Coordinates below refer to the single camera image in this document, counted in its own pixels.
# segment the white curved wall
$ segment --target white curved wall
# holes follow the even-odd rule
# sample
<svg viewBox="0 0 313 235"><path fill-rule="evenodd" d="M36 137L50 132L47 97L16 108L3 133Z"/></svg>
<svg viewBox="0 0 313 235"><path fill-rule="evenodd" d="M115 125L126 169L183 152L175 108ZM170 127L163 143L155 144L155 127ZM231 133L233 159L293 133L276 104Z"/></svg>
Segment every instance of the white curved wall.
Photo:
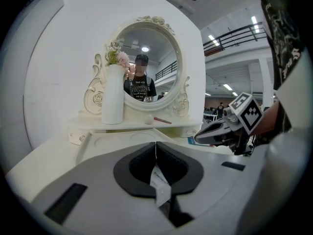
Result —
<svg viewBox="0 0 313 235"><path fill-rule="evenodd" d="M64 7L43 32L30 60L25 83L25 121L33 147L61 131L78 114L92 79L94 56L111 33L133 18L162 16L186 54L190 116L202 119L205 64L201 34L165 0L63 0Z"/></svg>
<svg viewBox="0 0 313 235"><path fill-rule="evenodd" d="M10 170L32 151L23 111L27 68L41 33L62 0L33 0L12 23L0 50L0 161Z"/></svg>

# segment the white paper tag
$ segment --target white paper tag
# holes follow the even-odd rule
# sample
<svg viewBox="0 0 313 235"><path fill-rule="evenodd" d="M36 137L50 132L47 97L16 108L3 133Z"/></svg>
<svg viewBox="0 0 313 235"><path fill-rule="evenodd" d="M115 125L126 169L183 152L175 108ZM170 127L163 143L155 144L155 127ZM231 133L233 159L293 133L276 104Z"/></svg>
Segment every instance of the white paper tag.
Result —
<svg viewBox="0 0 313 235"><path fill-rule="evenodd" d="M171 187L157 166L152 170L150 185L156 189L157 207L160 207L171 198Z"/></svg>

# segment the round mirror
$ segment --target round mirror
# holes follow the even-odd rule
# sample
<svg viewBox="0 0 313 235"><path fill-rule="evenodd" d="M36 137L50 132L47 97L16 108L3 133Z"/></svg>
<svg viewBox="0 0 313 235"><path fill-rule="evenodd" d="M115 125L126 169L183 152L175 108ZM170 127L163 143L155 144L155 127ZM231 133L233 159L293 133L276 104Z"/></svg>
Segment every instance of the round mirror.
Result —
<svg viewBox="0 0 313 235"><path fill-rule="evenodd" d="M177 57L169 40L151 28L133 28L119 36L122 51L135 66L124 81L124 92L133 99L152 103L164 100L177 80Z"/></svg>

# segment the decorative scroll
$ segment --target decorative scroll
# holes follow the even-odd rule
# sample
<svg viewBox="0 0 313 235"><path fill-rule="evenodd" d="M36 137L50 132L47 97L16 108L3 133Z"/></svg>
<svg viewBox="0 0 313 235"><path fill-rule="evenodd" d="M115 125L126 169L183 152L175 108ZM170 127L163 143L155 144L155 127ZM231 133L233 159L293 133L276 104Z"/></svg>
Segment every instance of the decorative scroll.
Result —
<svg viewBox="0 0 313 235"><path fill-rule="evenodd" d="M84 106L89 113L99 115L101 114L103 88L106 79L102 67L101 55L96 54L94 61L96 64L93 65L92 68L95 76L85 92Z"/></svg>
<svg viewBox="0 0 313 235"><path fill-rule="evenodd" d="M152 17L151 18L150 16L145 16L145 17L142 17L142 18L137 18L137 21L155 23L157 25L162 26L163 28L168 30L170 33L175 35L173 29L170 27L170 25L168 23L165 23L165 20L162 17Z"/></svg>
<svg viewBox="0 0 313 235"><path fill-rule="evenodd" d="M187 84L189 78L189 76L186 78L184 86L174 103L168 107L170 111L173 111L179 117L186 116L189 110L189 101L186 93L186 88L189 86L189 84Z"/></svg>

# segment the person in background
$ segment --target person in background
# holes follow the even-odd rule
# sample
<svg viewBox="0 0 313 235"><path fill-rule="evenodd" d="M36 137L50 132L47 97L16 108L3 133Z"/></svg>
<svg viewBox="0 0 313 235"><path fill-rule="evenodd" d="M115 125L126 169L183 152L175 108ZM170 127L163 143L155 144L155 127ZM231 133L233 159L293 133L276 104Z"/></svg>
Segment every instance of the person in background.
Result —
<svg viewBox="0 0 313 235"><path fill-rule="evenodd" d="M149 58L146 55L137 55L135 59L135 75L124 82L124 91L134 99L142 102L151 102L157 95L155 83L145 74Z"/></svg>
<svg viewBox="0 0 313 235"><path fill-rule="evenodd" d="M223 102L220 102L220 105L215 109L215 111L213 112L213 115L216 115L216 113L217 113L217 119L222 118L224 108L225 107L223 106Z"/></svg>
<svg viewBox="0 0 313 235"><path fill-rule="evenodd" d="M161 95L157 96L157 99L160 100L163 97L164 97L164 92L161 92Z"/></svg>

